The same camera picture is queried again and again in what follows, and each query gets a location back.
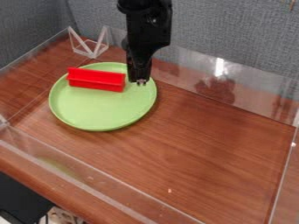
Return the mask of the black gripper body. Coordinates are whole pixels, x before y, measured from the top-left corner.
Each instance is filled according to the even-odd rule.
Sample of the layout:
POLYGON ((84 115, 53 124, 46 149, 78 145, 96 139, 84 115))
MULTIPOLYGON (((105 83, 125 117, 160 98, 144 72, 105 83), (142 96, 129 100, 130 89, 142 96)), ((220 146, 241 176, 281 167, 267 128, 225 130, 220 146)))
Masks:
POLYGON ((134 63, 146 63, 170 44, 172 0, 117 0, 125 14, 128 51, 134 63))

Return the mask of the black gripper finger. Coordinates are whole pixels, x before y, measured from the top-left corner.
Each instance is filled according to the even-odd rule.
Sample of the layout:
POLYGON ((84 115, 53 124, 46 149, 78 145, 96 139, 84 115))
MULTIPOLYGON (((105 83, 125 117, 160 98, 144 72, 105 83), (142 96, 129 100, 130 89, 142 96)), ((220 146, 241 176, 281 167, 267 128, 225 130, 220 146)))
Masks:
POLYGON ((145 85, 150 78, 152 62, 148 62, 144 66, 134 66, 133 62, 126 63, 126 76, 128 81, 137 86, 145 85))
POLYGON ((128 44, 126 43, 124 43, 122 49, 125 50, 126 76, 128 76, 128 79, 132 79, 132 74, 130 74, 132 60, 130 60, 130 53, 129 53, 129 49, 128 49, 128 44))

